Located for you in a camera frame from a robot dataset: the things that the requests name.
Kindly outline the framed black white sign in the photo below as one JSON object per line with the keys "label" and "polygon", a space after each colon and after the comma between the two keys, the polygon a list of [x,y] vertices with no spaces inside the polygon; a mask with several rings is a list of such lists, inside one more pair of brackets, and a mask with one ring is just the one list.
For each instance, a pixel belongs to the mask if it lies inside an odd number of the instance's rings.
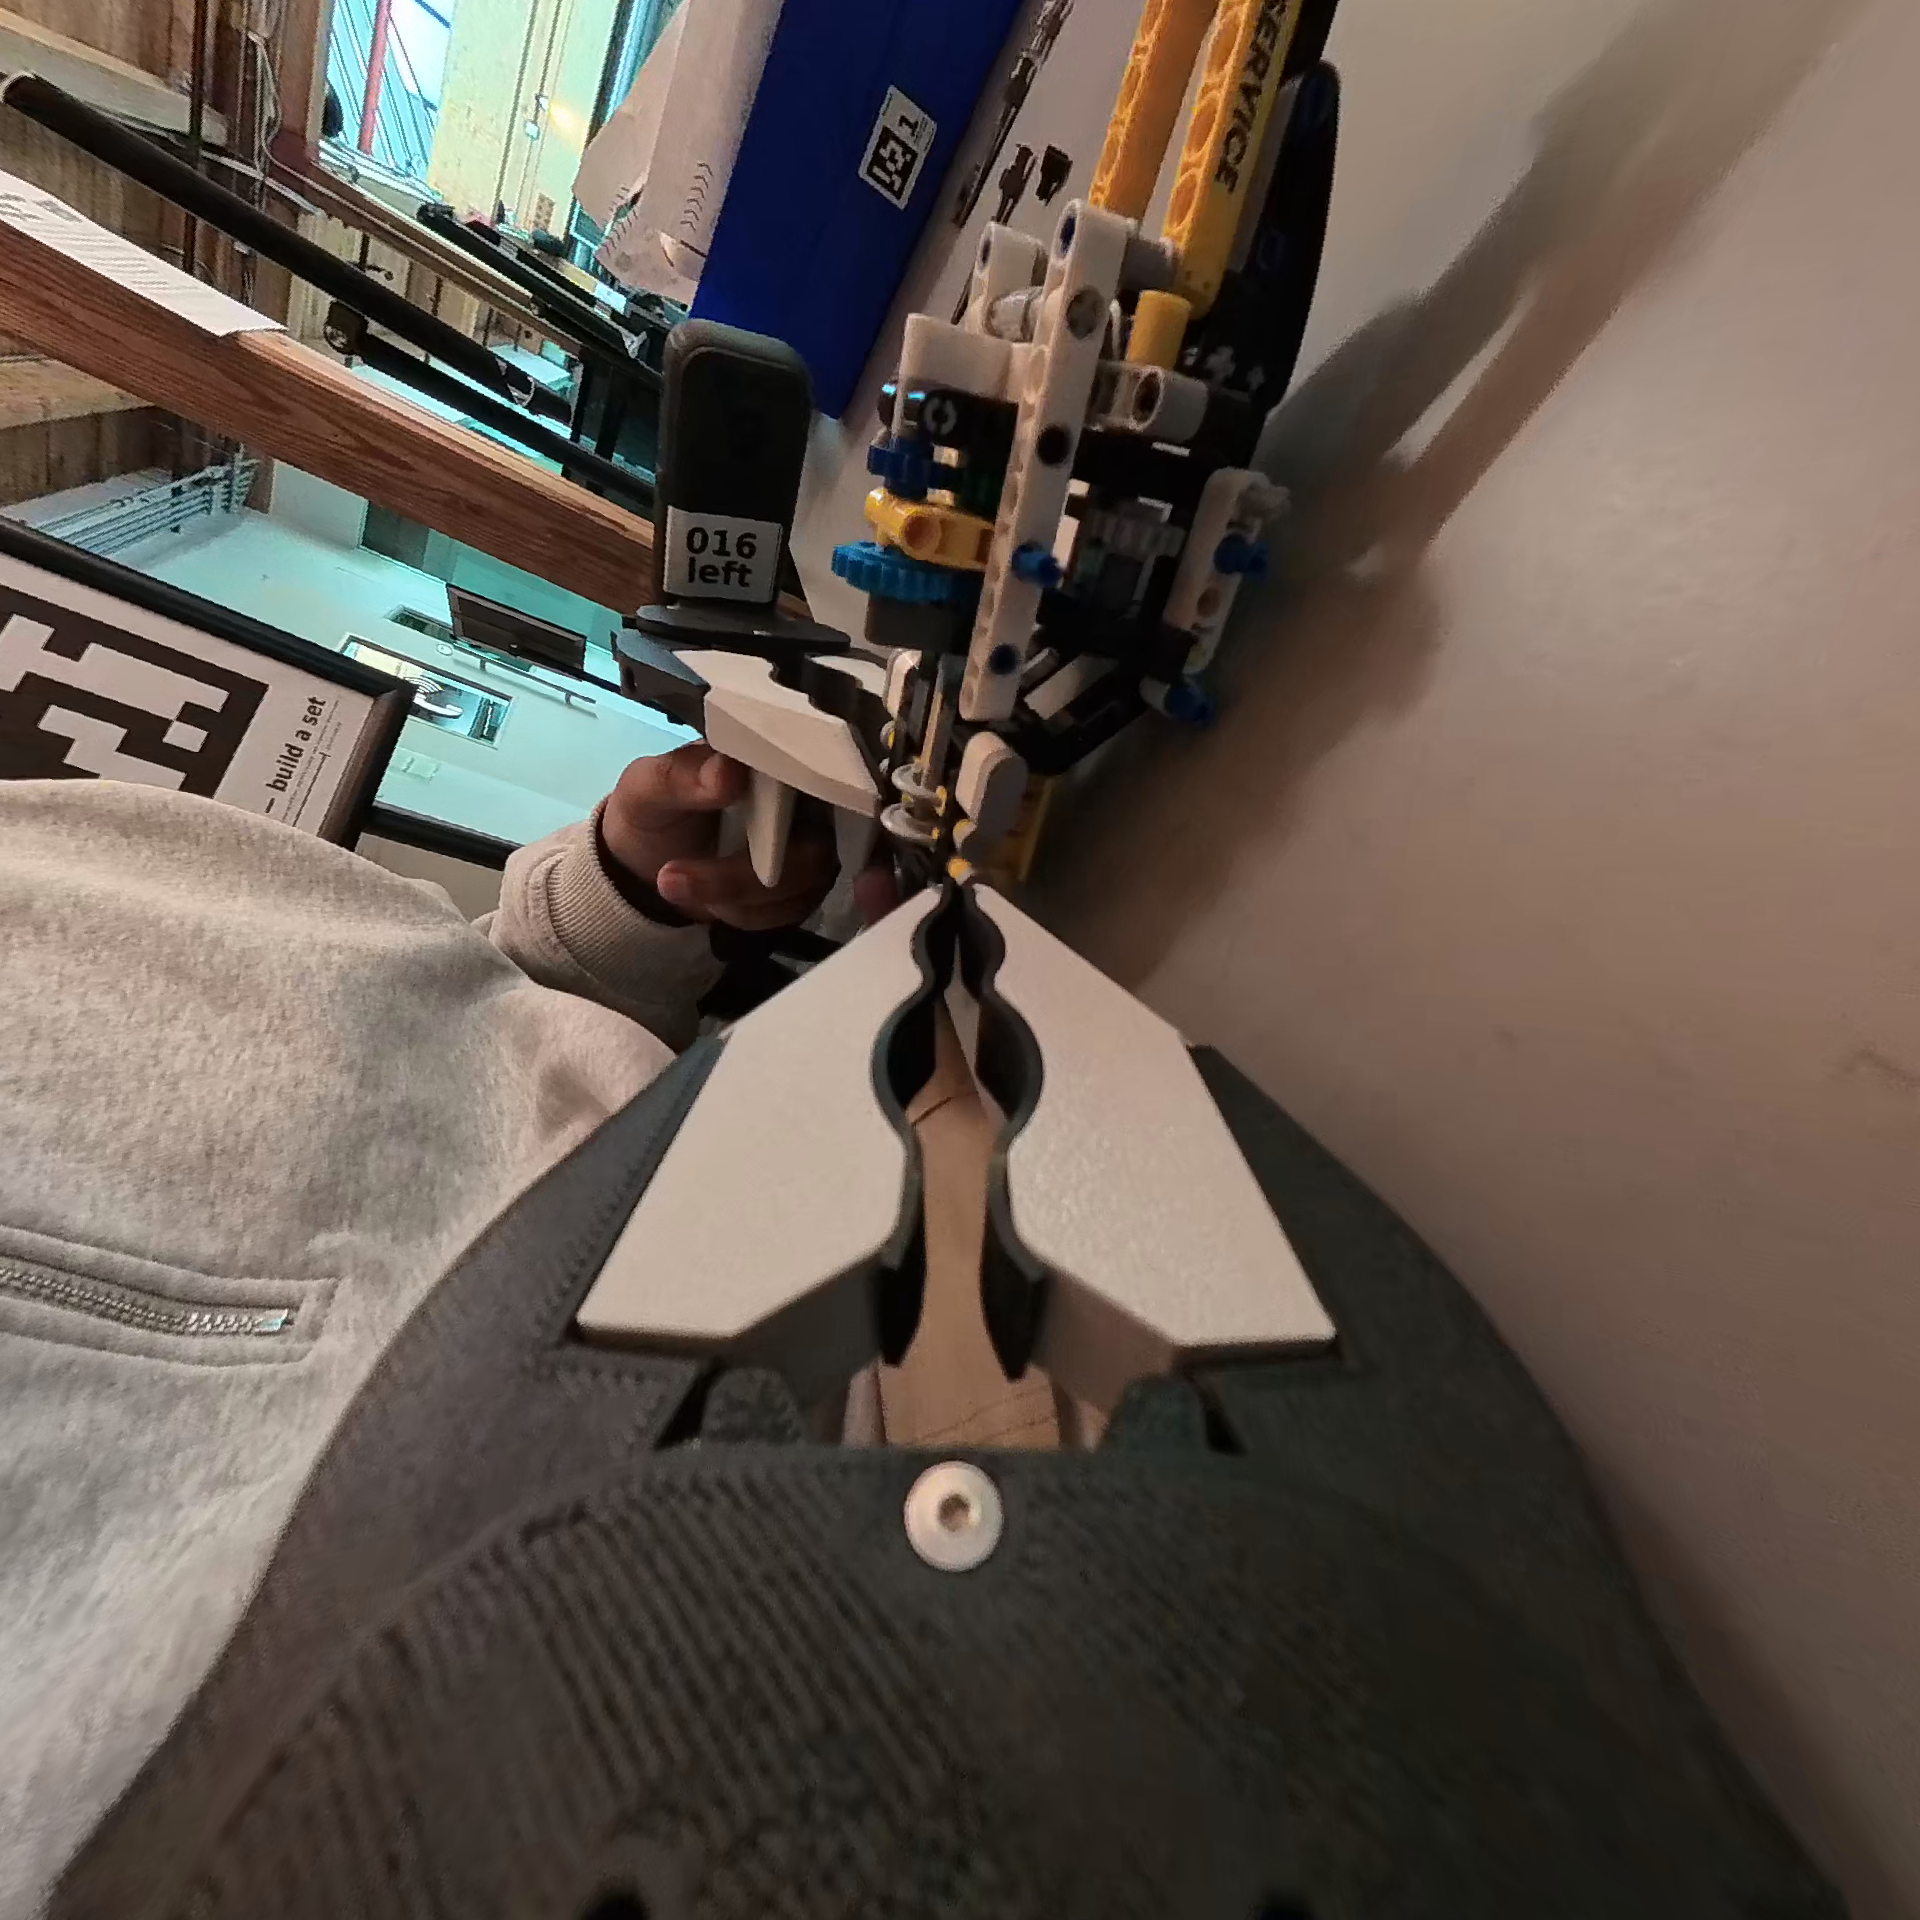
{"label": "framed black white sign", "polygon": [[135,781],[353,847],[410,685],[14,519],[2,778]]}

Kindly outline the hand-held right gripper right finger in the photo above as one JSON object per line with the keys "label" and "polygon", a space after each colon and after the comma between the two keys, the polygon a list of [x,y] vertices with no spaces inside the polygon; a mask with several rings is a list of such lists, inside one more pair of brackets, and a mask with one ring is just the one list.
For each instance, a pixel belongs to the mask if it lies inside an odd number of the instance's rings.
{"label": "hand-held right gripper right finger", "polygon": [[992,887],[958,894],[957,1029],[995,1123],[982,1306],[1012,1377],[1168,1377],[1334,1321],[1182,1032]]}

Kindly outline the white paper sheet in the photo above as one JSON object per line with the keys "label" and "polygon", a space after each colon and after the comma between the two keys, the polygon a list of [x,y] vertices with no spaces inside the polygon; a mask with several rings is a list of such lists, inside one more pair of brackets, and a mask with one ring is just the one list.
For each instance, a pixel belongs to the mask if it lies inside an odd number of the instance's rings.
{"label": "white paper sheet", "polygon": [[204,278],[180,272],[180,265],[135,245],[128,235],[88,218],[13,172],[2,172],[2,225],[208,338],[283,331],[268,314],[258,314]]}

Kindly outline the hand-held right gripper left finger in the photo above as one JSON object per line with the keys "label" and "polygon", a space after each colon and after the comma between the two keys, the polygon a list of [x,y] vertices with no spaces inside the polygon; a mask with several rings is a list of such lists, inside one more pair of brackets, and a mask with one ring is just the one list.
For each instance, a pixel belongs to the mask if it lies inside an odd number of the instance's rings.
{"label": "hand-held right gripper left finger", "polygon": [[764,1368],[898,1362],[923,1306],[923,1156],[951,888],[731,1022],[578,1306],[597,1345]]}

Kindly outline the person's left hand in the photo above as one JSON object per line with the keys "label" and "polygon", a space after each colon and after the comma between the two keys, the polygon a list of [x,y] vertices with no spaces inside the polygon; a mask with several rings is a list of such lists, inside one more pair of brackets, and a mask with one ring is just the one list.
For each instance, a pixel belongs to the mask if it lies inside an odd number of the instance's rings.
{"label": "person's left hand", "polygon": [[633,762],[601,803],[596,841],[616,890],[663,926],[724,926],[779,933],[811,919],[840,882],[852,887],[858,923],[898,903],[895,870],[880,859],[842,864],[834,813],[805,798],[795,808],[781,877],[761,882],[750,852],[721,848],[724,812],[744,802],[750,771],[703,741]]}

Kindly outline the blue box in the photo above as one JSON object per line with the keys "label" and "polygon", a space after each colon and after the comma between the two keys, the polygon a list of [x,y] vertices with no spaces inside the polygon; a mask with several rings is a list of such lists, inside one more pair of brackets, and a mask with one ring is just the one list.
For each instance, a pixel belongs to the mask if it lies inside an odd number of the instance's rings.
{"label": "blue box", "polygon": [[1017,1],[787,1],[689,310],[784,340],[850,405]]}

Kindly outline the black metal frame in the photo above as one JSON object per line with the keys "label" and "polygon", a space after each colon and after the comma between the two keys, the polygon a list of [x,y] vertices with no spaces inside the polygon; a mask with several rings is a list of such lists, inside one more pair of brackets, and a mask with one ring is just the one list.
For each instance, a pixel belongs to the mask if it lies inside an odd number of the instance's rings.
{"label": "black metal frame", "polygon": [[639,518],[653,518],[657,506],[653,476],[601,450],[596,437],[583,435],[588,417],[581,405],[567,405],[563,395],[487,344],[471,340],[380,278],[328,254],[296,229],[276,224],[272,214],[253,209],[226,187],[204,179],[144,132],[88,107],[44,77],[8,77],[4,103],[324,294],[328,298],[324,338],[339,354],[487,423],[495,432],[556,462],[570,482],[581,482]]}

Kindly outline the wooden railing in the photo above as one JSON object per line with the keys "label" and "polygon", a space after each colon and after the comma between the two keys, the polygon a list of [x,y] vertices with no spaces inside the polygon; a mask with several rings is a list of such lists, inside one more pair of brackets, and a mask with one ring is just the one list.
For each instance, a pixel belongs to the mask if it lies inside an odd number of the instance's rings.
{"label": "wooden railing", "polygon": [[208,338],[2,235],[4,334],[345,492],[624,615],[659,605],[646,518],[353,375],[287,331]]}

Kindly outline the lego crane model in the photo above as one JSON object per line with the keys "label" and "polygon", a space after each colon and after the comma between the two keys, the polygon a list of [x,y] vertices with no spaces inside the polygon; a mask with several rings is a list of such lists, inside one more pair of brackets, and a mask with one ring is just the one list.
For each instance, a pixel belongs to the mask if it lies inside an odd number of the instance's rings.
{"label": "lego crane model", "polygon": [[1256,445],[1329,224],[1334,1],[1142,4],[1094,179],[1050,239],[985,224],[913,314],[834,549],[883,650],[876,831],[903,894],[1027,877],[1050,790],[1213,660],[1286,491]]}

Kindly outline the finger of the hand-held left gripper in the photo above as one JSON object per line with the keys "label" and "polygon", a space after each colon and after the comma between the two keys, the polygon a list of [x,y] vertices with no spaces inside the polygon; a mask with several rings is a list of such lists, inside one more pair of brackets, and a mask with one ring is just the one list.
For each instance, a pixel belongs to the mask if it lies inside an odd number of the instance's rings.
{"label": "finger of the hand-held left gripper", "polygon": [[888,727],[883,669],[856,655],[769,660],[761,655],[699,655],[699,733],[719,731],[721,694],[740,691],[779,710],[817,710],[840,717],[852,731],[880,737]]}
{"label": "finger of the hand-held left gripper", "polygon": [[873,819],[880,787],[852,727],[810,702],[707,702],[703,737],[748,768],[852,817]]}

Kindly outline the person's left forearm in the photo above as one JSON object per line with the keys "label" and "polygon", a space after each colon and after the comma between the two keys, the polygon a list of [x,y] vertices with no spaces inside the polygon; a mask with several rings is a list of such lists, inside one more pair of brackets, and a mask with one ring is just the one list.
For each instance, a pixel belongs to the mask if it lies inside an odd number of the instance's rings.
{"label": "person's left forearm", "polygon": [[612,1009],[684,1051],[721,966],[707,923],[616,860],[608,808],[601,802],[507,856],[487,936],[536,984]]}

